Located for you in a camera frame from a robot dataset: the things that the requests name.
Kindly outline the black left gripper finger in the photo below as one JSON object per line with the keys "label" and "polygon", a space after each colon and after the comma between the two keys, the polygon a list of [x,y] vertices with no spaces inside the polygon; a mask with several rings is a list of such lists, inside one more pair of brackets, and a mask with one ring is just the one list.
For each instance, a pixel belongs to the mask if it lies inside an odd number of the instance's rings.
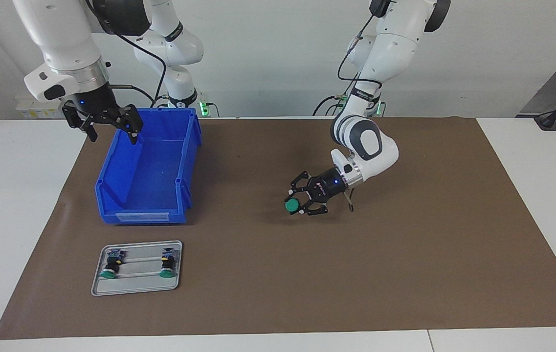
{"label": "black left gripper finger", "polygon": [[298,213],[308,216],[327,214],[327,202],[330,200],[329,196],[297,196]]}
{"label": "black left gripper finger", "polygon": [[318,198],[322,195],[322,179],[320,176],[311,176],[309,172],[303,171],[291,182],[290,196],[296,193],[305,193],[310,198]]}

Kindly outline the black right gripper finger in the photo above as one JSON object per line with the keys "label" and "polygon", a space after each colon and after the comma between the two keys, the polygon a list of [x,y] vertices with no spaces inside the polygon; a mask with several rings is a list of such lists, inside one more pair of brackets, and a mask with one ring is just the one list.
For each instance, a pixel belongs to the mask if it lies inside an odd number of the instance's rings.
{"label": "black right gripper finger", "polygon": [[62,112],[70,128],[81,130],[91,142],[96,142],[98,134],[92,126],[92,116],[88,115],[83,119],[73,103],[63,104]]}
{"label": "black right gripper finger", "polygon": [[138,141],[138,135],[143,129],[144,123],[137,110],[137,107],[130,104],[125,107],[119,107],[117,109],[117,115],[115,116],[115,127],[117,129],[126,132],[131,145],[136,145]]}

